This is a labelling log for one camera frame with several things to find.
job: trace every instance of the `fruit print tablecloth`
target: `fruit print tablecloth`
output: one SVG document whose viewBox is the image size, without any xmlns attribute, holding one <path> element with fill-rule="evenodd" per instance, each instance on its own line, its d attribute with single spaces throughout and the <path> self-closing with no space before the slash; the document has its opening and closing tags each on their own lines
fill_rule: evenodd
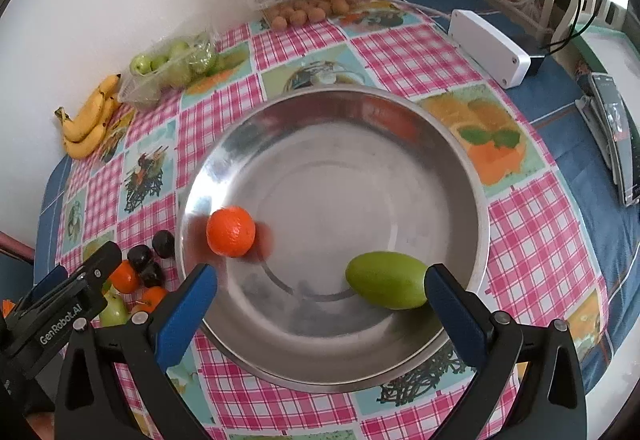
<svg viewBox="0 0 640 440">
<path fill-rule="evenodd" d="M 160 229 L 174 231 L 198 161 L 217 135 L 263 101 L 317 83 L 367 84 L 429 110 L 478 170 L 490 202 L 484 303 L 524 324 L 566 318 L 580 355 L 585 344 L 597 343 L 607 320 L 604 280 L 561 173 L 501 88 L 429 17 L 373 0 L 346 18 L 281 33 L 262 22 L 244 24 L 223 35 L 219 50 L 228 70 L 168 93 L 151 112 L 120 107 L 103 146 L 74 163 L 57 262 L 72 271 L 105 240 L 127 250 L 150 243 Z M 174 290 L 175 263 L 162 260 L 162 267 Z M 140 427 L 160 438 L 130 374 L 118 369 Z M 430 435 L 473 371 L 447 343 L 383 386 L 306 394 L 246 373 L 198 332 L 168 375 L 216 440 L 394 440 Z M 501 426 L 520 376 L 514 370 L 484 436 Z"/>
</svg>

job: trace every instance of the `banana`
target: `banana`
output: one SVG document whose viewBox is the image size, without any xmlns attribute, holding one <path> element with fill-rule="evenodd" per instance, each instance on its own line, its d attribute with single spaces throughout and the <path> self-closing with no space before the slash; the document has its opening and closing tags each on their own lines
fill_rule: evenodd
<svg viewBox="0 0 640 440">
<path fill-rule="evenodd" d="M 56 117 L 60 119 L 62 133 L 65 139 L 72 143 L 82 141 L 89 132 L 94 129 L 95 125 L 98 124 L 104 101 L 104 93 L 96 88 L 89 96 L 89 99 L 85 101 L 75 119 L 71 119 L 62 106 L 58 108 L 54 113 Z"/>
<path fill-rule="evenodd" d="M 119 81 L 120 74 L 111 74 L 102 80 L 98 85 L 98 90 L 104 94 L 105 98 L 114 96 L 118 92 Z"/>
<path fill-rule="evenodd" d="M 107 123 L 100 123 L 95 125 L 94 129 L 79 143 L 73 143 L 66 137 L 62 138 L 62 145 L 65 151 L 72 159 L 84 159 L 94 151 L 95 148 L 100 146 L 100 143 L 104 139 L 104 135 L 107 132 Z"/>
<path fill-rule="evenodd" d="M 113 98 L 115 102 L 119 81 L 120 74 L 113 74 L 103 79 L 98 88 L 89 96 L 89 99 L 84 102 L 75 119 L 71 119 L 62 106 L 54 112 L 60 120 L 60 124 L 62 124 L 62 133 L 67 141 L 72 143 L 81 142 L 99 124 L 102 115 L 108 113 L 104 111 L 107 99 Z"/>
<path fill-rule="evenodd" d="M 98 120 L 98 124 L 108 124 L 111 121 L 111 117 L 120 106 L 120 103 L 116 101 L 116 98 L 111 96 L 108 97 L 104 102 L 104 106 L 102 107 L 102 113 L 100 114 L 100 119 Z"/>
</svg>

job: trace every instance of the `blue gripper pad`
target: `blue gripper pad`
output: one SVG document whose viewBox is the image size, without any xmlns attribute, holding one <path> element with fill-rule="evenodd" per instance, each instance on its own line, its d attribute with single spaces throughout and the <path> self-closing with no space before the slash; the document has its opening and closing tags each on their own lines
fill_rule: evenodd
<svg viewBox="0 0 640 440">
<path fill-rule="evenodd" d="M 424 291 L 458 356 L 467 366 L 480 369 L 487 357 L 487 339 L 462 298 L 477 296 L 465 292 L 443 265 L 433 265 L 424 276 Z"/>
<path fill-rule="evenodd" d="M 156 334 L 156 361 L 163 372 L 182 360 L 217 290 L 216 270 L 206 265 Z"/>
<path fill-rule="evenodd" d="M 42 296 L 51 292 L 55 287 L 67 278 L 65 267 L 58 265 L 50 271 L 47 276 L 43 277 L 40 282 L 33 287 L 31 297 L 33 301 L 39 301 Z"/>
</svg>

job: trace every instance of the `small green apple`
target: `small green apple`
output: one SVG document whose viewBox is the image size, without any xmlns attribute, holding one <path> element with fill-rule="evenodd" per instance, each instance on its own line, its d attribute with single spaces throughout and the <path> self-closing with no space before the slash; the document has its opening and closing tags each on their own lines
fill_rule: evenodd
<svg viewBox="0 0 640 440">
<path fill-rule="evenodd" d="M 139 54 L 129 63 L 129 70 L 134 75 L 148 74 L 151 72 L 151 60 L 144 54 Z"/>
<path fill-rule="evenodd" d="M 184 40 L 176 40 L 169 49 L 169 59 L 177 58 L 183 55 L 189 48 L 189 43 Z"/>
<path fill-rule="evenodd" d="M 125 324 L 129 319 L 129 311 L 122 298 L 111 290 L 104 294 L 104 298 L 107 300 L 107 306 L 99 314 L 100 324 L 102 326 Z"/>
<path fill-rule="evenodd" d="M 162 78 L 169 86 L 183 88 L 191 82 L 191 69 L 184 59 L 170 63 Z"/>
<path fill-rule="evenodd" d="M 169 61 L 169 58 L 167 56 L 162 56 L 162 55 L 156 56 L 151 60 L 151 70 L 152 71 L 158 70 L 167 61 Z"/>
<path fill-rule="evenodd" d="M 212 70 L 218 60 L 218 54 L 215 49 L 207 46 L 206 48 L 197 49 L 189 56 L 189 65 L 195 75 L 202 75 L 208 70 Z"/>
</svg>

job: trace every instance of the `stainless steel bowl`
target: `stainless steel bowl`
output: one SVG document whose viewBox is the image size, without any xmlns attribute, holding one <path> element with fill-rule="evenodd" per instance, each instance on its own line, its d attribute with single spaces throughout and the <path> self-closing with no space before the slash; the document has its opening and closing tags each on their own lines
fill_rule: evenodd
<svg viewBox="0 0 640 440">
<path fill-rule="evenodd" d="M 207 246 L 207 218 L 227 205 L 258 222 L 245 258 Z M 354 391 L 415 368 L 447 335 L 429 305 L 389 311 L 354 294 L 351 258 L 394 250 L 442 262 L 477 291 L 488 229 L 478 175 L 428 113 L 374 88 L 309 88 L 216 140 L 180 211 L 178 270 L 216 266 L 203 328 L 244 369 L 295 390 Z"/>
</svg>

